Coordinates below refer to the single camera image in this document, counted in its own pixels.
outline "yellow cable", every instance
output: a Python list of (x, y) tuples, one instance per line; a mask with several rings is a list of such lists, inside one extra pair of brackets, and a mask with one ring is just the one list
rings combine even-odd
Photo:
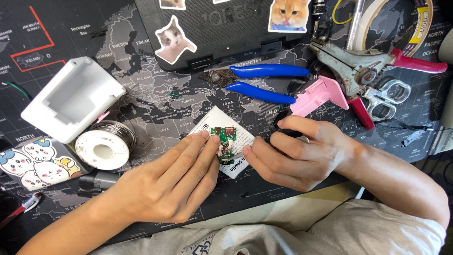
[(332, 12), (332, 21), (333, 21), (335, 24), (338, 24), (338, 25), (346, 24), (346, 23), (348, 23), (349, 21), (352, 20), (352, 16), (351, 16), (351, 18), (349, 18), (348, 20), (346, 20), (346, 21), (344, 21), (344, 22), (338, 22), (338, 21), (335, 19), (335, 12), (337, 11), (337, 8), (338, 8), (338, 6), (340, 5), (341, 1), (342, 1), (342, 0), (338, 0), (337, 5), (335, 5), (335, 7), (333, 8), (333, 12)]

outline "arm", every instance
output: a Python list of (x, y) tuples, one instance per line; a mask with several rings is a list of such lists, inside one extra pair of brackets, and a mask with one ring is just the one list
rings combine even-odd
[(87, 254), (136, 221), (186, 222), (214, 189), (220, 138), (207, 131), (125, 173), (106, 192), (43, 229), (18, 255)]
[(362, 144), (328, 122), (289, 116), (282, 129), (302, 132), (309, 144), (280, 132), (271, 144), (256, 137), (243, 153), (267, 181), (299, 191), (310, 191), (335, 171), (360, 184), (383, 203), (416, 217), (431, 219), (445, 229), (450, 212), (445, 191), (429, 176), (402, 159)]

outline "red border line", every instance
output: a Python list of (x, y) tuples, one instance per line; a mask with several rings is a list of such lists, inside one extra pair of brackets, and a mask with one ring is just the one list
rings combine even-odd
[(47, 38), (49, 39), (50, 44), (44, 45), (44, 46), (41, 46), (41, 47), (38, 47), (38, 48), (34, 48), (34, 49), (29, 49), (29, 50), (26, 50), (26, 51), (23, 51), (23, 52), (19, 52), (19, 53), (11, 55), (10, 57), (13, 59), (14, 63), (17, 65), (17, 67), (22, 72), (26, 72), (26, 71), (29, 71), (29, 70), (32, 70), (32, 69), (40, 68), (40, 67), (43, 67), (43, 66), (47, 66), (47, 65), (51, 65), (51, 64), (55, 64), (55, 63), (59, 63), (59, 62), (63, 62), (63, 64), (66, 64), (66, 62), (64, 60), (59, 60), (59, 61), (55, 61), (55, 62), (52, 62), (52, 63), (35, 66), (35, 67), (29, 68), (29, 69), (26, 69), (26, 70), (22, 70), (22, 68), (19, 66), (19, 64), (17, 64), (17, 62), (14, 59), (14, 57), (17, 57), (17, 56), (20, 56), (20, 55), (23, 55), (23, 54), (27, 54), (27, 53), (30, 53), (30, 52), (38, 51), (40, 49), (45, 49), (45, 48), (49, 48), (49, 47), (55, 46), (55, 44), (52, 41), (52, 38), (50, 38), (49, 33), (47, 33), (46, 29), (43, 26), (43, 23), (41, 23), (41, 20), (39, 19), (38, 15), (36, 15), (36, 12), (34, 11), (33, 7), (30, 6), (30, 10), (33, 13), (34, 17), (36, 18), (36, 20), (38, 21), (39, 25), (41, 26), (41, 29), (44, 31), (44, 33), (46, 34)]

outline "finger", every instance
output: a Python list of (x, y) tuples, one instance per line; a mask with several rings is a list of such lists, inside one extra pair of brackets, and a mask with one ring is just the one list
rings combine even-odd
[(269, 167), (253, 152), (250, 146), (245, 146), (242, 153), (244, 154), (247, 162), (266, 181), (297, 191), (303, 191), (305, 189), (305, 184), (301, 178), (271, 171)]
[(160, 177), (163, 175), (173, 163), (179, 158), (179, 156), (183, 153), (183, 151), (189, 146), (192, 138), (195, 134), (190, 134), (184, 137), (181, 141), (179, 141), (176, 145), (171, 147), (167, 153), (160, 156), (158, 159), (148, 162), (146, 164), (141, 165), (142, 169), (146, 169), (147, 171), (151, 171)]
[(318, 144), (304, 143), (280, 132), (270, 136), (270, 143), (293, 159), (318, 161), (323, 155), (322, 147)]
[(255, 137), (253, 140), (252, 151), (271, 171), (276, 173), (294, 177), (308, 177), (310, 176), (310, 170), (314, 167), (314, 162), (285, 157), (261, 137)]
[(179, 156), (176, 162), (159, 178), (159, 182), (162, 182), (168, 190), (172, 189), (174, 185), (181, 180), (187, 170), (195, 163), (195, 160), (208, 137), (208, 131), (203, 131), (193, 136), (192, 141), (181, 153), (181, 156)]
[(214, 190), (217, 184), (217, 177), (219, 175), (219, 160), (217, 157), (211, 161), (211, 165), (207, 173), (203, 176), (197, 186), (193, 189), (187, 198), (185, 213), (191, 216), (206, 200), (209, 194)]
[(172, 192), (179, 194), (182, 199), (187, 199), (193, 189), (207, 173), (209, 167), (212, 165), (212, 161), (216, 156), (219, 145), (220, 137), (218, 135), (212, 136), (202, 149), (193, 166), (176, 184)]
[(307, 137), (318, 141), (322, 138), (319, 132), (319, 123), (309, 118), (291, 115), (281, 119), (277, 125), (281, 129), (299, 131)]

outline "blue pliers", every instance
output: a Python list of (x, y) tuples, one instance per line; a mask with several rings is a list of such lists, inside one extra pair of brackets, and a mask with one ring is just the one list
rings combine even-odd
[(256, 98), (271, 103), (293, 104), (296, 98), (278, 94), (258, 88), (245, 82), (236, 81), (239, 78), (254, 78), (264, 76), (308, 76), (310, 71), (293, 65), (286, 64), (256, 64), (244, 67), (230, 66), (230, 69), (221, 69), (204, 72), (198, 77), (216, 84), (226, 90), (241, 93), (251, 98)]

